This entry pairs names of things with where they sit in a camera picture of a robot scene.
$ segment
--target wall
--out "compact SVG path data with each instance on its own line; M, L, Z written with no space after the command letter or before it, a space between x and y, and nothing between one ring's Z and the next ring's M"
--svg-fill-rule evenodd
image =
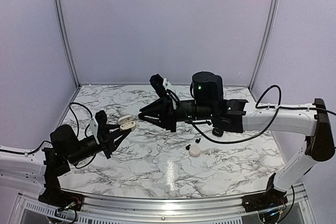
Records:
M336 0L280 0L267 54L253 92L258 96L271 84L282 87L283 103L323 98L336 111ZM276 92L265 101L276 102ZM333 135L336 119L330 116ZM303 136L275 133L289 160ZM336 219L336 157L316 165L304 178L318 224Z
M36 148L48 140L75 91L53 0L0 0L0 145ZM0 187L0 223L17 190Z
M190 83L208 70L247 86L270 0L61 0L81 83Z

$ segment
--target cable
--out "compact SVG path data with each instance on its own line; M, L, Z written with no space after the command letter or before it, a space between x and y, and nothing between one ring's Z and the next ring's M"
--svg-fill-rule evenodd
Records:
M293 209L293 206L294 206L294 203L295 203L295 191L294 191L294 187L293 186L291 186L291 187L292 187L292 192L293 192L293 202L292 202L292 205L290 206L290 208L289 208L288 212L285 214L285 216L281 220L279 220L278 223L282 222L289 215L289 213L291 212L291 210Z
M70 104L69 104L69 109L70 109L70 111L72 112L72 114L74 115L74 117L75 117L75 119L76 119L76 124L77 124L77 134L76 134L76 137L78 137L78 135L79 135L79 122L78 122L78 119L77 119L77 117L76 117L76 114L75 114L74 111L72 110Z
M281 104L281 89L279 86L277 85L273 85L271 87L269 87L262 95L261 98L263 96L265 96L265 94L272 88L278 88L279 90L279 101L278 101L278 105ZM170 93L173 97L174 100L177 102L177 104L181 107L182 111L184 112L184 114L187 116L189 123L199 132L199 134L201 134L204 138L206 138L207 140L209 140L210 142L216 143L216 144L238 144L238 143L243 143L249 140L252 140L256 137L261 136L262 134L264 134L268 128L272 125L273 121L275 120L275 118L277 117L278 113L279 113L279 108L275 111L274 116L272 117L271 121L267 124L267 126L258 134L254 135L254 136L250 136L248 138L242 139L242 140L236 140L236 141L231 141L231 142L222 142L222 141L217 141L217 140L213 140L210 137L208 137L207 135L205 135L197 126L196 124L189 118L188 113L185 111L185 109L183 108L181 101L179 99L179 97L171 90L167 89L167 92Z
M76 210L74 210L74 211L75 211L75 218L73 219L72 222L70 222L70 223L68 223L68 224L74 224L74 223L76 222L76 220L77 220L77 211L76 211ZM61 221L61 222L58 222L58 221L56 221L56 220L50 220L48 216L46 216L46 217L47 217L47 220L48 220L49 223L63 224L63 223L65 222L65 220L63 220L63 221Z
M94 154L94 156L92 157L92 159L85 165L81 166L81 167L77 167L76 165L74 166L76 169L82 169L84 167L87 167L89 164L92 163L92 161L94 160L94 158L96 157L96 155Z
M90 127L90 124L88 124L88 126L86 126L86 128L85 128L85 131L84 131L84 134L85 134L85 137L88 137L88 135L87 135L87 131L88 131L88 128Z
M88 131L89 126L90 126L90 124L88 124L88 126L86 126L86 128L85 128L85 131L84 131L85 137L88 137L88 135L87 135L87 131ZM89 164L91 164L95 157L96 157L96 155L94 154L94 156L92 157L92 159L91 159L87 164L85 164L85 165L83 165L83 166L81 166L81 167L77 167L77 166L75 165L74 167L75 167L76 169L82 169L82 168L88 166Z
M83 105L81 103L78 103L78 102L70 102L69 106L71 106L72 104L83 107L84 109L86 109L90 113L90 118L93 118L92 112L85 105Z
M76 210L74 210L74 211L75 211L75 218L69 224L74 224L76 222L76 220L77 220L77 211Z
M77 134L76 134L76 137L78 137L79 135L79 122L78 122L78 119L76 117L76 114L74 113L74 111L72 110L71 108L71 105L78 105L78 106L81 106L83 107L84 109L86 109L89 113L90 113L90 118L93 118L93 115L92 115L92 112L88 109L88 107L86 107L85 105L81 104L81 103L78 103L78 102L70 102L69 103L69 109L70 111L72 112L72 114L74 115L75 119L76 119L76 124L77 124Z
M190 83L190 95L193 99L195 99L193 95L193 83Z
M258 107L259 103L261 102L261 100L264 98L264 96L268 93L268 91L270 91L273 88L277 88L279 91L279 99L278 99L278 105L281 104L281 98L282 98L282 91L281 88L278 85L272 85L269 86L261 95L261 97L258 99L257 103L256 103L256 109L261 109L260 107Z
M33 151L31 151L31 152L16 152L16 151L3 150L3 149L0 149L0 152L7 152L7 153L19 154L19 155L26 155L26 153L27 153L27 155L31 155L31 154L34 154L34 153L38 152L38 151L41 149L41 147L42 147L42 145L43 145L44 143L49 143L49 144L51 144L50 141L45 141L45 140L44 140L44 141L42 141L42 143L41 143L35 150L33 150Z
M207 124L207 125L209 125L209 126L212 125L212 123L209 122L208 120L201 121L201 122L194 122L194 121L193 121L193 123L194 123L194 124Z

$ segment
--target small white disc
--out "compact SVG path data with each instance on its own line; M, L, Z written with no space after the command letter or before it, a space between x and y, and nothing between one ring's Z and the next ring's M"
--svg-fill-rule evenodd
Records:
M189 154L193 157L198 157L201 154L201 149L196 145L190 146Z

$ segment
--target black bracket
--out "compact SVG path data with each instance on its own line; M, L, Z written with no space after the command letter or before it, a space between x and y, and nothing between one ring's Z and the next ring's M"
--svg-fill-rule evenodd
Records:
M322 99L316 98L313 105L318 109L325 110L326 105ZM317 127L314 136L306 136L306 155L314 160L324 162L331 159L335 154L335 144L332 137L329 117L326 111L317 109Z
M286 192L281 192L274 189L275 173L270 176L267 189L264 193L246 195L242 198L242 206L246 212L260 211L267 208L281 206L288 202Z

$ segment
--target marble pattern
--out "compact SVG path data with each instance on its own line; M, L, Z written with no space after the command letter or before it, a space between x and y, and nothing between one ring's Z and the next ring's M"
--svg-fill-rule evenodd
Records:
M176 93L181 100L190 99L187 86L176 86ZM246 88L224 88L224 94L226 99L253 101ZM93 113L104 109L108 122L116 123L123 115L137 115L140 108L157 98L151 86L85 86L75 101L85 104ZM80 122L79 139L82 139L89 115L79 106L73 108ZM215 197L263 190L268 177L284 164L270 132L245 143L219 145L204 139L186 123L177 123L177 132L171 133L138 118L136 122L136 130L111 159L99 153L89 166L71 167L71 172L59 178L61 186L121 197ZM64 123L70 124L76 132L76 121L70 112ZM211 126L200 128L219 141L256 134L224 133L223 137L216 138L211 135ZM191 157L185 147L195 145L199 137L201 142L197 146L201 155Z

